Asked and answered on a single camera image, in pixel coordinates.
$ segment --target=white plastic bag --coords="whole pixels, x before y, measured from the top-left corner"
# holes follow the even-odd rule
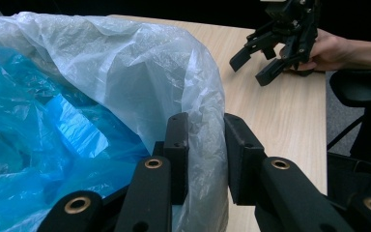
[[[188,196],[173,231],[225,231],[224,93],[210,52],[186,30],[104,16],[0,17],[0,45],[112,111],[150,153],[169,117],[188,113]]]

